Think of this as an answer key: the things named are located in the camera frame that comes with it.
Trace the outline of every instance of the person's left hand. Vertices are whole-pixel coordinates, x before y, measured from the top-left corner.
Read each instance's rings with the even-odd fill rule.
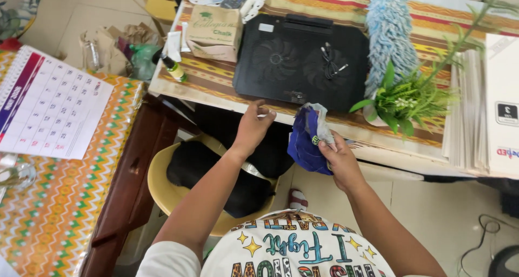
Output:
[[[249,108],[241,117],[238,134],[229,149],[243,161],[254,152],[265,137],[267,129],[276,119],[276,112],[269,111],[267,108],[260,108],[264,103],[265,100],[251,102]]]

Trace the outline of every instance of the gold star print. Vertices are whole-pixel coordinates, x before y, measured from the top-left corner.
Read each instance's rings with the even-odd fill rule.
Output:
[[[255,244],[254,237],[251,236],[251,244],[248,245],[248,246],[244,246],[243,248],[248,249],[249,251],[251,251],[251,258],[252,258],[254,256],[254,252],[257,249],[259,249],[260,247],[261,247],[260,245]]]
[[[362,246],[360,244],[358,244],[356,241],[353,240],[353,238],[350,236],[350,240],[347,241],[347,243],[349,243],[350,245],[354,246],[354,248],[358,251],[359,250],[359,247]]]
[[[376,266],[372,261],[370,261],[370,260],[367,258],[365,252],[362,252],[362,257],[363,257],[364,259],[366,259],[368,262],[370,262],[373,266]]]
[[[245,236],[243,234],[243,231],[241,232],[241,236],[239,238],[237,238],[237,240],[241,241],[241,244],[243,244],[243,242],[248,238],[248,236]]]
[[[373,258],[373,255],[376,255],[377,253],[373,252],[371,250],[371,247],[370,246],[367,246],[367,249],[365,249],[365,251],[371,255],[371,257]]]

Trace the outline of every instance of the calendar page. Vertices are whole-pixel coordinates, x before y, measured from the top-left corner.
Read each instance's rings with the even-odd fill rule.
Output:
[[[81,160],[113,89],[22,47],[0,84],[0,151]]]

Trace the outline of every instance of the striped tablecloth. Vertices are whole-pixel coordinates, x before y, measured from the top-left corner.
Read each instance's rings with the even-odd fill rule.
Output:
[[[0,53],[0,81],[14,53]],[[94,74],[114,91],[83,160],[21,155],[36,182],[0,204],[0,257],[20,276],[77,276],[141,100],[142,82]]]
[[[364,29],[367,13],[366,7],[369,2],[370,0],[266,0],[265,5],[260,9],[260,13],[273,15],[298,13],[309,17],[331,19],[339,25]],[[457,0],[457,2],[464,6],[466,1]],[[446,36],[452,41],[457,40],[458,31],[451,23],[456,22],[462,28],[467,29],[472,23],[472,14],[416,1],[409,1],[408,5],[413,18],[411,41],[417,49],[420,60],[425,62],[422,71],[429,71],[432,61],[439,61],[435,49],[446,53],[447,44],[444,37]],[[193,5],[190,2],[184,1],[184,9],[176,30],[181,30],[180,22],[189,21],[192,7]],[[491,19],[493,24],[501,30],[502,34],[519,35],[519,21],[503,17],[491,17]],[[485,32],[488,30],[481,28],[479,31],[473,32],[472,36],[483,41]],[[181,64],[188,74],[188,81],[183,83],[183,85],[230,101],[248,102],[251,99],[248,96],[238,95],[232,87],[235,63],[212,61],[194,57],[189,52],[183,52]],[[159,78],[177,83],[165,69],[162,69]],[[447,65],[440,71],[435,81],[438,88],[446,88],[449,86],[450,80],[451,66]],[[298,107],[295,104],[275,100],[267,100],[267,103],[270,105],[270,108],[277,112],[289,115],[295,114]],[[445,119],[438,117],[434,118],[434,120],[441,127],[436,127],[432,122],[426,121],[432,131],[432,133],[429,133],[415,123],[415,135],[408,138],[408,140],[441,147]],[[388,127],[378,128],[367,123],[361,111],[354,114],[331,111],[328,113],[327,121],[395,136]]]

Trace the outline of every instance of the electrical wire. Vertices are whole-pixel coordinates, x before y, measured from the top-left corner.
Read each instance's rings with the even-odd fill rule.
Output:
[[[331,45],[326,42],[324,44],[324,47],[321,47],[322,56],[324,60],[327,62],[327,64],[324,66],[324,75],[327,79],[333,79],[333,77],[338,74],[341,70],[348,67],[347,64],[344,64],[341,68],[339,68],[334,62],[333,62],[333,52]]]
[[[482,218],[483,218],[483,217],[488,217],[488,218],[490,218],[490,219],[492,219],[492,220],[490,220],[490,221],[486,222],[485,224],[483,224],[483,221],[482,221]],[[461,260],[460,260],[461,269],[462,269],[463,272],[465,272],[465,274],[467,274],[469,277],[472,277],[472,276],[471,276],[471,275],[470,275],[470,274],[465,270],[465,268],[463,267],[463,260],[465,259],[465,257],[466,257],[468,254],[470,254],[470,253],[472,253],[472,252],[478,250],[479,248],[481,248],[481,246],[483,245],[483,242],[484,242],[484,240],[485,240],[485,235],[486,235],[487,233],[494,234],[494,235],[497,234],[497,233],[501,230],[501,224],[506,225],[506,226],[509,226],[509,227],[511,227],[511,228],[513,228],[513,229],[517,229],[517,230],[519,230],[519,227],[516,227],[516,226],[514,226],[514,225],[511,225],[511,224],[509,224],[509,223],[506,222],[506,221],[502,221],[501,219],[498,219],[498,218],[496,218],[496,217],[494,217],[494,216],[491,216],[491,215],[488,215],[488,214],[480,214],[479,217],[477,218],[477,220],[478,220],[478,222],[480,223],[481,228],[483,229],[483,233],[481,234],[481,240],[480,240],[480,243],[479,243],[479,245],[477,245],[477,246],[471,248],[470,250],[466,251],[463,255],[461,255]],[[489,229],[489,228],[487,228],[489,225],[496,226],[496,228],[495,228],[495,229]],[[494,255],[492,255],[492,252],[490,252],[490,255],[491,255],[491,258],[494,259]]]

